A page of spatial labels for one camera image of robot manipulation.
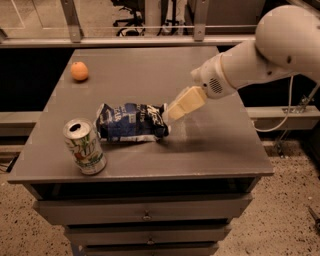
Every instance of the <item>white cable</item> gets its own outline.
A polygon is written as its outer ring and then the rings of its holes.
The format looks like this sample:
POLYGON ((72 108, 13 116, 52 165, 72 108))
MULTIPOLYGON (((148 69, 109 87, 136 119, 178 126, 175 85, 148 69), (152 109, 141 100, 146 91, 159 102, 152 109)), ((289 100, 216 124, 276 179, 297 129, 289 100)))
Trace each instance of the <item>white cable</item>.
POLYGON ((258 128, 254 127, 257 132, 273 132, 273 131, 277 130, 278 128, 280 128, 287 121, 289 114, 290 114, 290 110, 291 110, 292 85, 293 85, 293 76, 291 76, 291 78, 290 78, 288 111, 287 111, 286 116, 282 120, 282 122, 280 124, 278 124, 276 127, 273 127, 271 129, 267 129, 267 130, 262 130, 262 129, 258 129, 258 128))

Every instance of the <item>blue chip bag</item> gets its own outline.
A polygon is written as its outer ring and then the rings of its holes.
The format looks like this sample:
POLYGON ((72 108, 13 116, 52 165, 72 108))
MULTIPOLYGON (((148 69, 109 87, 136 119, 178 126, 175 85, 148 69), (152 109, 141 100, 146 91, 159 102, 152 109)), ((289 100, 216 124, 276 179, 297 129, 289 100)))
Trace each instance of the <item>blue chip bag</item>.
POLYGON ((102 104, 97 112, 95 126, 102 140, 156 141, 169 135, 168 127, 162 119, 165 105, 161 107, 126 103, 111 108, 102 104))

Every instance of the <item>can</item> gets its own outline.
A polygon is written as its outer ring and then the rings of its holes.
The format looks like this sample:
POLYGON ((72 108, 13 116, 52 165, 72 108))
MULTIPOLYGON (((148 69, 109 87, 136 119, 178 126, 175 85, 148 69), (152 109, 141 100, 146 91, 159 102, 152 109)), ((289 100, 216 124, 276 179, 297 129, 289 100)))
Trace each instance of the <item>can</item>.
POLYGON ((85 118, 69 121, 63 128, 65 143, 83 174, 96 174, 107 160, 100 146, 93 124, 85 118))

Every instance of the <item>can lid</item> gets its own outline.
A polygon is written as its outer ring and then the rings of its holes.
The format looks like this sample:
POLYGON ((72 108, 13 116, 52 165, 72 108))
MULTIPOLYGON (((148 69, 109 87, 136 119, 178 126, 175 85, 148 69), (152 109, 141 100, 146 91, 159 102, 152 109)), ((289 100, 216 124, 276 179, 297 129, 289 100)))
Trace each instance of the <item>can lid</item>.
POLYGON ((84 118, 77 118, 69 121, 63 128, 63 134, 68 139, 80 139, 88 135, 92 124, 84 118))

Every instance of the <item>floor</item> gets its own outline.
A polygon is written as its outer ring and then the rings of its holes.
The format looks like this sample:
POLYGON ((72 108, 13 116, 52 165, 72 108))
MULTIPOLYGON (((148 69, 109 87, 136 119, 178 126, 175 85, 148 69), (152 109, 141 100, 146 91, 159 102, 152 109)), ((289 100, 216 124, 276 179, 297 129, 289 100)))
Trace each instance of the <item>floor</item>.
MULTIPOLYGON (((281 159, 272 141, 263 141, 275 174, 253 190, 254 200, 231 222, 215 256, 320 255, 320 236, 308 206, 320 213, 319 170, 298 140, 284 144, 281 159)), ((72 255, 63 229, 50 226, 32 210, 33 197, 0 175, 1 255, 72 255)))

